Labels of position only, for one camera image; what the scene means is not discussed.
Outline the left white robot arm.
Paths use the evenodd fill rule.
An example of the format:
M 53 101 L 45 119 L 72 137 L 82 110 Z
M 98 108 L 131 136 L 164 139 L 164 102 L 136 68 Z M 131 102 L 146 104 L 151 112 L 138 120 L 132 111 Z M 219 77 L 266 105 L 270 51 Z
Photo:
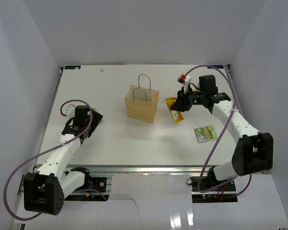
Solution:
M 103 116 L 86 105 L 75 108 L 74 117 L 70 118 L 61 133 L 59 148 L 35 173 L 24 177 L 24 208 L 26 211 L 57 215 L 64 200 L 76 190 L 87 191 L 92 179 L 89 169 L 74 167 L 65 169 L 74 153 L 89 138 L 101 122 Z

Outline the yellow snack bar wrapper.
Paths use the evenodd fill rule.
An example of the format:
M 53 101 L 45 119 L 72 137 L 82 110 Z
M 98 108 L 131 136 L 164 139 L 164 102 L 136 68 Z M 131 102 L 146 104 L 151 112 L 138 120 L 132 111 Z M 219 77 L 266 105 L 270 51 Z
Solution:
M 174 124 L 178 124 L 179 122 L 184 120 L 183 116 L 181 115 L 181 112 L 171 109 L 171 106 L 175 103 L 176 100 L 177 100 L 177 98 L 175 98 L 175 97 L 170 97 L 170 98 L 165 99 L 165 102 L 166 102 L 167 107 L 170 111 L 170 114 L 171 114 L 171 117 L 172 117 Z

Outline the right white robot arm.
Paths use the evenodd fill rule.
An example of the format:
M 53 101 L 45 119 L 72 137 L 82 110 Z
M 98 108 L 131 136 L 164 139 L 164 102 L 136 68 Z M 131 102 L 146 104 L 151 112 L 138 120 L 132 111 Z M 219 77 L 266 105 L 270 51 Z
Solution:
M 211 168 L 204 178 L 211 190 L 220 190 L 228 179 L 272 169 L 272 135 L 260 132 L 240 112 L 234 110 L 231 98 L 224 92 L 218 92 L 214 75 L 200 76 L 198 91 L 191 88 L 191 78 L 188 75 L 180 75 L 178 82 L 183 87 L 170 108 L 177 112 L 186 112 L 194 105 L 204 106 L 224 124 L 236 143 L 231 160 Z

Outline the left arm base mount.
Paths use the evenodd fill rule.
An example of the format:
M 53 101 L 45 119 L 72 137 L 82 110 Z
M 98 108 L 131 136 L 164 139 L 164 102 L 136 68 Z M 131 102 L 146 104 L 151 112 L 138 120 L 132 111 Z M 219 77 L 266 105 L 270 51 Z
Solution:
M 107 193 L 106 177 L 91 177 L 88 185 L 78 188 L 65 201 L 107 201 L 109 195 Z

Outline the brown paper bag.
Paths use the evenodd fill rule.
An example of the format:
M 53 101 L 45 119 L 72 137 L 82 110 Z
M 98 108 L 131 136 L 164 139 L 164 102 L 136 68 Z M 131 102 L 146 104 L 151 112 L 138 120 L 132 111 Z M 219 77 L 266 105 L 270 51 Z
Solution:
M 140 77 L 149 79 L 149 88 L 140 86 Z M 159 90 L 152 89 L 151 79 L 146 74 L 138 76 L 138 85 L 130 85 L 125 95 L 127 116 L 148 123 L 154 123 L 159 99 Z

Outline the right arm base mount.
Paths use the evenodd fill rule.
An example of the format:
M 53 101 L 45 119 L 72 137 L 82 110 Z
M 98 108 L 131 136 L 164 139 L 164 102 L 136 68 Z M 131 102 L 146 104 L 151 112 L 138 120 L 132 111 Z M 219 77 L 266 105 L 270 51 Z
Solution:
M 234 182 L 230 182 L 212 191 L 201 193 L 197 189 L 198 177 L 190 177 L 186 180 L 187 186 L 191 188 L 192 203 L 235 203 L 238 201 Z

